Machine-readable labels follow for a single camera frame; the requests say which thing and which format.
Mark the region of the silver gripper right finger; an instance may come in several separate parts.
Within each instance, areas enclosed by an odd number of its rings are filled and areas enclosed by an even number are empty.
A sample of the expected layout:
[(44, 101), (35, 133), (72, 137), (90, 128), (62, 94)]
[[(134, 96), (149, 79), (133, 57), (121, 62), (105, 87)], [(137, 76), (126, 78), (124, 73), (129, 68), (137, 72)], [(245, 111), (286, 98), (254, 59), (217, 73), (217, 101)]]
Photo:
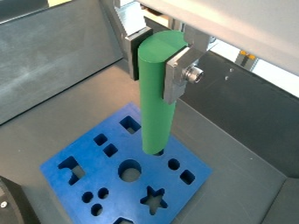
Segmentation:
[(204, 53), (216, 45), (214, 38), (184, 26), (182, 40), (186, 46), (166, 60), (162, 84), (162, 100), (172, 104), (184, 94), (186, 83), (194, 84), (201, 80), (202, 70), (198, 60)]

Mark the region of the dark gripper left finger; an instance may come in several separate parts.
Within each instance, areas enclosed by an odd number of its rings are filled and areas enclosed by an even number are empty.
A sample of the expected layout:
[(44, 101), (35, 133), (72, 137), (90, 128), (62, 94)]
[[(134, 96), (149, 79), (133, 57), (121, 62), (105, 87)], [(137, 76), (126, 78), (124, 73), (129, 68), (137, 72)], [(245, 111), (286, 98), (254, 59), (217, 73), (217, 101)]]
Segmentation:
[(121, 35), (122, 47), (125, 52), (125, 60), (128, 63), (129, 77), (133, 81), (138, 80), (138, 68), (137, 68), (137, 48), (142, 41), (153, 35), (153, 29), (145, 26), (140, 31), (130, 35)]

